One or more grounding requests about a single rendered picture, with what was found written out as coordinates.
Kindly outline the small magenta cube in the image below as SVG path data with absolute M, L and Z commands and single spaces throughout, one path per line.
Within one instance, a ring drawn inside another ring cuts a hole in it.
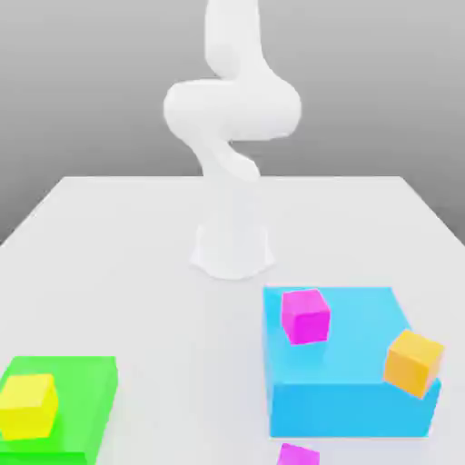
M 282 327 L 291 345 L 328 340 L 331 309 L 318 289 L 282 294 Z
M 316 450 L 283 443 L 276 465 L 320 465 L 320 453 Z

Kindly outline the small orange cube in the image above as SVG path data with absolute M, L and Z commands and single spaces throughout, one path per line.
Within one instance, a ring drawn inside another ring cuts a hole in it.
M 423 399 L 437 378 L 444 346 L 411 330 L 404 330 L 388 349 L 383 380 Z

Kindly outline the small yellow cube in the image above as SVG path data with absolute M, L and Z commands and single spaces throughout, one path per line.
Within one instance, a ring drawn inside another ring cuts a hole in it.
M 7 441 L 47 438 L 57 410 L 51 373 L 11 375 L 0 391 L 0 434 Z

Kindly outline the large blue box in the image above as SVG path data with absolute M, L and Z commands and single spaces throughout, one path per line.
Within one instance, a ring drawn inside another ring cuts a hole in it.
M 262 291 L 262 346 L 269 431 L 274 438 L 425 437 L 440 396 L 421 399 L 383 379 L 391 343 L 409 329 L 390 287 L 322 287 L 329 339 L 290 344 L 282 286 Z

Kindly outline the large green box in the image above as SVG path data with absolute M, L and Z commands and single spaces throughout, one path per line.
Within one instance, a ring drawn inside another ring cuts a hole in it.
M 0 465 L 95 465 L 114 403 L 118 370 L 114 356 L 16 356 L 0 380 L 51 373 L 58 410 L 50 436 L 4 440 Z

